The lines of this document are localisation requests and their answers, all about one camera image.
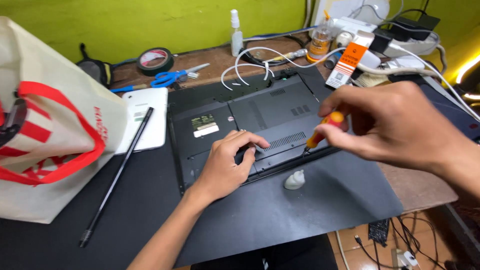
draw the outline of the wooden desk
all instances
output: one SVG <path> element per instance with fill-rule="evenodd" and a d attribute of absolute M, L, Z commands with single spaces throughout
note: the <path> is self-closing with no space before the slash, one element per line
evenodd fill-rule
<path fill-rule="evenodd" d="M 251 48 L 255 46 L 264 46 L 284 53 L 299 48 L 299 45 L 295 41 L 287 38 L 255 41 L 250 43 L 248 47 Z M 253 52 L 253 55 L 263 59 L 270 59 L 277 56 L 276 54 L 265 50 L 260 50 L 258 53 L 259 55 L 256 55 L 256 52 Z M 235 64 L 235 58 L 230 54 L 230 47 L 217 47 L 182 53 L 176 56 L 174 60 L 175 64 L 171 69 L 172 71 L 188 69 L 203 63 L 211 64 L 210 66 L 199 70 L 200 77 L 197 80 L 189 79 L 188 81 L 181 83 L 180 85 L 182 88 L 219 82 L 223 71 Z M 305 59 L 295 60 L 295 63 L 299 65 L 308 64 Z M 272 67 L 271 69 L 276 71 L 293 66 L 293 64 L 289 63 Z M 317 68 L 325 79 L 331 72 L 322 64 L 317 65 Z M 242 77 L 248 77 L 264 73 L 265 71 L 262 68 L 244 66 L 239 67 L 239 72 Z M 119 67 L 115 70 L 114 76 L 115 81 L 118 83 L 115 83 L 112 88 L 144 83 L 149 84 L 153 80 L 152 77 L 142 75 L 134 63 Z M 235 71 L 232 70 L 225 75 L 224 80 L 227 81 L 236 77 Z M 383 163 L 378 163 L 378 165 L 402 202 L 405 212 L 432 208 L 458 199 L 456 193 L 447 183 L 430 173 L 401 169 Z"/>

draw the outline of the black tape roll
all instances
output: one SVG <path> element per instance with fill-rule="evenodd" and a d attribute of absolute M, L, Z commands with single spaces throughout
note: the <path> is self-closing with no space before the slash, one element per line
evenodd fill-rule
<path fill-rule="evenodd" d="M 173 56 L 167 48 L 152 48 L 144 51 L 137 59 L 137 67 L 144 75 L 155 76 L 169 71 L 173 66 Z"/>

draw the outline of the white blob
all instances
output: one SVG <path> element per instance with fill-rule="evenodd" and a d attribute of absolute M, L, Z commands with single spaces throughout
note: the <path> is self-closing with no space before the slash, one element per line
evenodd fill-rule
<path fill-rule="evenodd" d="M 287 178 L 283 185 L 286 189 L 294 190 L 299 189 L 305 184 L 305 177 L 303 176 L 303 170 L 294 172 Z"/>

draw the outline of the blue scissors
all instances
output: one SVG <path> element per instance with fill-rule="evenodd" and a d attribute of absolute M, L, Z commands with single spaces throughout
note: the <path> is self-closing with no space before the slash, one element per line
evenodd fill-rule
<path fill-rule="evenodd" d="M 155 75 L 155 80 L 152 81 L 151 86 L 153 88 L 167 87 L 170 84 L 174 83 L 176 80 L 178 80 L 181 76 L 186 76 L 190 72 L 195 72 L 209 65 L 210 63 L 206 63 L 189 68 L 187 70 L 180 70 L 175 72 L 160 72 Z"/>

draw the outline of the screwdriver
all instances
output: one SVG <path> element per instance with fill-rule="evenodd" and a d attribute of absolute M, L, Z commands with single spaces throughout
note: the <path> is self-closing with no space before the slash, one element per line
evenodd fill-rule
<path fill-rule="evenodd" d="M 329 115 L 325 116 L 320 124 L 331 124 L 336 127 L 340 127 L 340 124 L 343 122 L 345 117 L 343 114 L 339 111 L 334 111 L 330 113 Z M 314 132 L 313 135 L 307 140 L 307 146 L 305 146 L 305 149 L 303 150 L 302 157 L 310 151 L 310 149 L 317 147 L 318 143 L 323 141 L 325 139 L 325 136 L 318 132 Z"/>

